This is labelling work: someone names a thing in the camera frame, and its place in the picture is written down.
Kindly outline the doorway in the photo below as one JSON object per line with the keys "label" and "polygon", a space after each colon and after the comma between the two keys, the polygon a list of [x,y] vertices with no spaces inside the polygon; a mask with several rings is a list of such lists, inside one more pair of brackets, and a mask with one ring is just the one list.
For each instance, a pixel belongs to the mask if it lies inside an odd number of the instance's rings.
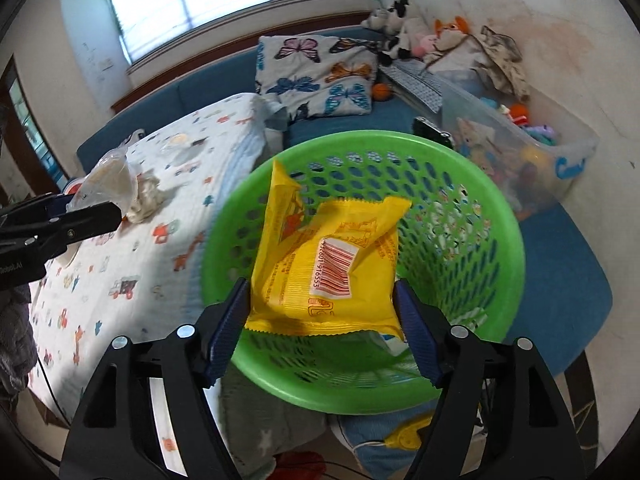
{"label": "doorway", "polygon": [[32,114],[14,58],[1,74],[1,116],[3,145],[32,192],[61,193],[68,174]]}

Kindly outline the yellow power strip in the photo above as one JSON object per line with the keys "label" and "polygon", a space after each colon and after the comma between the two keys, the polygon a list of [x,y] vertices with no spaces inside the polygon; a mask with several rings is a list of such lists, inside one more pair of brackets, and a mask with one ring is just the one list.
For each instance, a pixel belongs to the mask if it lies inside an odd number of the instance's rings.
{"label": "yellow power strip", "polygon": [[427,412],[405,420],[384,439],[384,445],[395,450],[417,451],[422,444],[419,432],[431,425],[433,416],[434,412]]}

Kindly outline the yellow snack wrapper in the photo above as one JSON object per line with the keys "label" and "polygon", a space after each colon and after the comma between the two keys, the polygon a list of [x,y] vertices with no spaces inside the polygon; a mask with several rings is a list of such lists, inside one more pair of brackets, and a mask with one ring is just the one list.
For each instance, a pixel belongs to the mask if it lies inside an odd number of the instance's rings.
{"label": "yellow snack wrapper", "polygon": [[397,225],[410,207],[395,196],[331,198],[306,216],[302,187],[274,162],[246,328],[283,336],[401,337],[392,292]]}

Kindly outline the orange fox plush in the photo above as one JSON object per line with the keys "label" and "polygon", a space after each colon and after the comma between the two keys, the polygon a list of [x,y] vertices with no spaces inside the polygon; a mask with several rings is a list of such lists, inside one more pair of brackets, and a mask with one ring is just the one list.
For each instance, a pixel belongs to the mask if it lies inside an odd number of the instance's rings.
{"label": "orange fox plush", "polygon": [[460,15],[456,15],[451,22],[447,23],[436,20],[434,29],[436,35],[435,48],[439,52],[449,51],[457,47],[470,33],[468,22]]}

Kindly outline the cow plush toy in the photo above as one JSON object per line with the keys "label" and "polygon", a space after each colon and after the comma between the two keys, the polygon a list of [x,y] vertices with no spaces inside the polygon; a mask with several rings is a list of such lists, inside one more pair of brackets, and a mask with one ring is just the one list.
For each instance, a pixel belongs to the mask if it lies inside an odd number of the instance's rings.
{"label": "cow plush toy", "polygon": [[423,43],[431,29],[416,0],[395,0],[386,9],[372,11],[361,26],[385,37],[386,44],[378,52],[378,62],[383,66],[426,55]]}

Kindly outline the patterned beige cloth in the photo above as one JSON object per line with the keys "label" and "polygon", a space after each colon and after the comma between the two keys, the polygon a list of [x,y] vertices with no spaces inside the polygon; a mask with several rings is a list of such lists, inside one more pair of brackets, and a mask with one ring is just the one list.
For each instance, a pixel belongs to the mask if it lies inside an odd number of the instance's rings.
{"label": "patterned beige cloth", "polygon": [[523,55],[515,40],[484,25],[474,39],[488,58],[478,66],[480,74],[494,88],[514,96],[520,102],[530,98],[529,84],[523,66]]}

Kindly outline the clear plastic bag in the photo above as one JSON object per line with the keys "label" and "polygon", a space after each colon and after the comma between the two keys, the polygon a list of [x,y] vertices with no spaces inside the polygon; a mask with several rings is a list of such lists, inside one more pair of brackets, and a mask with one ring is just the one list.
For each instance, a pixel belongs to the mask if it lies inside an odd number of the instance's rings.
{"label": "clear plastic bag", "polygon": [[103,203],[115,204],[125,217],[138,195],[137,174],[124,148],[108,151],[82,181],[66,206],[68,212]]}

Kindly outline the small orange ball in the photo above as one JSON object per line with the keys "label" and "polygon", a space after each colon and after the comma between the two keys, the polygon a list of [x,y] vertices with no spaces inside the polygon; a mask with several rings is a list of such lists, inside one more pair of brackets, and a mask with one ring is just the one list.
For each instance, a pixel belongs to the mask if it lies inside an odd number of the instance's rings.
{"label": "small orange ball", "polygon": [[373,101],[385,102],[393,96],[393,90],[388,84],[379,82],[371,87],[371,96]]}

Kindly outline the green plastic basket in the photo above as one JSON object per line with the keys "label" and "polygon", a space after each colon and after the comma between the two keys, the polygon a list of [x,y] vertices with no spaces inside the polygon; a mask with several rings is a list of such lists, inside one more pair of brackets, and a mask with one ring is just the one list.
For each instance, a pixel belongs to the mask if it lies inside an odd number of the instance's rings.
{"label": "green plastic basket", "polygon": [[[206,304],[250,283],[271,180],[280,162],[302,187],[306,216],[331,198],[410,200],[397,225],[395,282],[454,325],[499,341],[524,287],[524,244],[514,214],[484,172],[463,156],[410,134],[356,130],[288,148],[231,194],[205,246]],[[435,399],[402,337],[377,332],[283,336],[245,326],[232,361],[255,385],[300,408],[341,415],[380,414]]]}

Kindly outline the crumpled white tissue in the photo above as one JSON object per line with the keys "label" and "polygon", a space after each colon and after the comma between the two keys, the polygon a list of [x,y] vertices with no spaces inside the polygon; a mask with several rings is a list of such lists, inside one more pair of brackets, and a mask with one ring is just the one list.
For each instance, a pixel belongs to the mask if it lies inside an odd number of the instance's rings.
{"label": "crumpled white tissue", "polygon": [[126,218],[133,224],[142,223],[154,216],[165,201],[165,193],[160,189],[160,179],[153,171],[137,176],[137,195],[126,213]]}

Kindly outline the black handheld console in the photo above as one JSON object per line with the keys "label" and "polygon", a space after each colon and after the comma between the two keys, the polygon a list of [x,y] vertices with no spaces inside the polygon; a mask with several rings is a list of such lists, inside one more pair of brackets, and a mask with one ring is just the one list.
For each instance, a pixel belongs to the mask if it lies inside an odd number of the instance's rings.
{"label": "black handheld console", "polygon": [[422,139],[437,143],[445,148],[450,148],[450,150],[454,150],[456,148],[452,135],[449,132],[434,126],[424,116],[416,116],[413,118],[412,133],[415,136],[420,136]]}

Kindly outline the pink pig plush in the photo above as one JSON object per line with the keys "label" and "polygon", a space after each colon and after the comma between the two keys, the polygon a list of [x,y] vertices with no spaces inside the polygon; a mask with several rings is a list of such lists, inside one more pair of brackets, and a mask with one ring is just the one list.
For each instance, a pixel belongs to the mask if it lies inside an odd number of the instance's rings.
{"label": "pink pig plush", "polygon": [[425,55],[437,51],[437,41],[437,35],[415,34],[411,39],[411,55],[423,60]]}

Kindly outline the clear toy storage box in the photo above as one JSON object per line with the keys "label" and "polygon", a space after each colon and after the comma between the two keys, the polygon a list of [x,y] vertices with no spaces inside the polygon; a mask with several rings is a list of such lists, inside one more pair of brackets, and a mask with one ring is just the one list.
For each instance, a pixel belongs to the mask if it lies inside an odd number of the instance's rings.
{"label": "clear toy storage box", "polygon": [[559,203],[596,152],[597,133],[535,87],[520,103],[472,78],[438,84],[442,128],[520,220]]}

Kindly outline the butterfly pillow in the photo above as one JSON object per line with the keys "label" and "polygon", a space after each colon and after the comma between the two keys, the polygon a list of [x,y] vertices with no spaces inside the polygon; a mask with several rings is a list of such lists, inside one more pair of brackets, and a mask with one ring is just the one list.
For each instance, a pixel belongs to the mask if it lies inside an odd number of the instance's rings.
{"label": "butterfly pillow", "polygon": [[377,72],[373,40],[302,35],[258,41],[256,89],[281,103],[291,122],[370,114]]}

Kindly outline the white patterned tablecloth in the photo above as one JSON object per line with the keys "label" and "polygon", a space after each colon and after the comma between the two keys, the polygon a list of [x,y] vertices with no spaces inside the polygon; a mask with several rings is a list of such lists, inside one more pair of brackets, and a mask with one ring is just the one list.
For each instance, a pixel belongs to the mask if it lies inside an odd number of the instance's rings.
{"label": "white patterned tablecloth", "polygon": [[160,181],[160,209],[84,240],[69,264],[32,286],[39,362],[32,393],[70,422],[108,344],[160,339],[200,314],[200,266],[216,215],[254,169],[273,107],[255,93],[206,105],[130,145],[127,158]]}

